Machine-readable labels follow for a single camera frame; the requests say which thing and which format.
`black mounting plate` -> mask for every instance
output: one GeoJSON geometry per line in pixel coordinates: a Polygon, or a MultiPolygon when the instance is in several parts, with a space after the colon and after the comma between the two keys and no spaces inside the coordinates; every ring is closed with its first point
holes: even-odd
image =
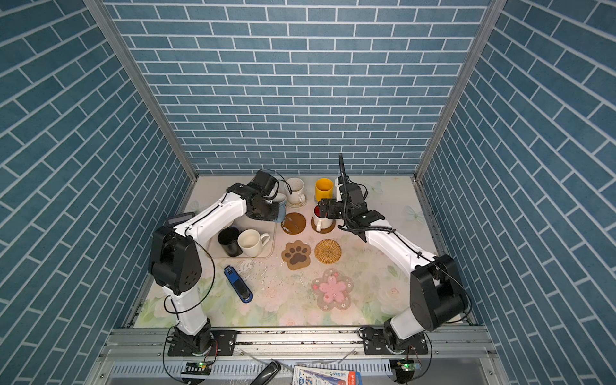
{"type": "MultiPolygon", "coordinates": [[[[212,330],[214,340],[218,342],[218,356],[228,357],[233,355],[233,349],[235,348],[235,340],[237,338],[237,331],[235,330],[212,330]]],[[[167,339],[169,344],[169,357],[198,357],[191,353],[191,349],[183,340],[174,334],[170,335],[167,339]]],[[[214,358],[214,354],[210,352],[209,359],[214,358]]]]}
{"type": "MultiPolygon", "coordinates": [[[[365,330],[364,333],[366,335],[363,339],[363,353],[365,355],[383,355],[383,354],[392,354],[392,352],[387,348],[387,344],[385,343],[385,337],[383,336],[383,328],[370,328],[365,330]]],[[[409,355],[414,354],[428,354],[428,345],[426,345],[426,339],[423,333],[418,333],[414,336],[410,337],[410,344],[415,350],[409,348],[409,355]]]]}

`brick wall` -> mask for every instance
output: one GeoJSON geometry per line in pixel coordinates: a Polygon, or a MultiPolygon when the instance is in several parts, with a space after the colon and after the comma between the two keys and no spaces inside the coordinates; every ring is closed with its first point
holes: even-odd
{"type": "Polygon", "coordinates": [[[0,9],[0,384],[70,384],[188,180],[81,0],[0,9]]]}
{"type": "Polygon", "coordinates": [[[615,20],[509,0],[426,174],[512,383],[616,383],[615,20]]]}
{"type": "Polygon", "coordinates": [[[199,172],[410,174],[488,0],[105,3],[199,172]]]}

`mug handle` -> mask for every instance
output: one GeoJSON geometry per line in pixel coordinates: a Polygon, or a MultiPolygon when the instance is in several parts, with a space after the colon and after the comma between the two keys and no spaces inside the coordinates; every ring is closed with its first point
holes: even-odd
{"type": "Polygon", "coordinates": [[[268,233],[265,234],[261,234],[261,243],[263,244],[263,246],[265,246],[265,244],[270,240],[270,238],[272,238],[268,233]]]}

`tray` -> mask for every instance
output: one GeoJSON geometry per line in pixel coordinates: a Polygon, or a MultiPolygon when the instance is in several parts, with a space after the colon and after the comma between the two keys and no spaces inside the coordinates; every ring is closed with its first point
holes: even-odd
{"type": "Polygon", "coordinates": [[[250,219],[249,217],[242,215],[241,217],[235,219],[231,226],[237,227],[240,233],[244,230],[254,229],[259,232],[259,234],[268,233],[271,238],[267,243],[263,246],[263,251],[256,257],[249,257],[244,253],[241,253],[237,257],[230,257],[225,253],[222,249],[220,243],[218,243],[218,233],[214,234],[212,238],[207,242],[205,248],[209,251],[210,255],[214,259],[238,259],[238,258],[267,258],[272,255],[274,251],[274,242],[276,240],[276,226],[280,227],[280,224],[269,221],[257,221],[256,219],[250,219]]]}

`pink flower coaster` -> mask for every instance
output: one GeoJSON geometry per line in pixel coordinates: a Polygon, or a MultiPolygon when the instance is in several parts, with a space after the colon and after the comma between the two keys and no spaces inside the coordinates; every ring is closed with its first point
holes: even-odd
{"type": "Polygon", "coordinates": [[[319,309],[329,311],[334,307],[346,310],[351,306],[353,280],[336,269],[327,269],[323,276],[312,281],[312,291],[317,295],[319,309]]]}

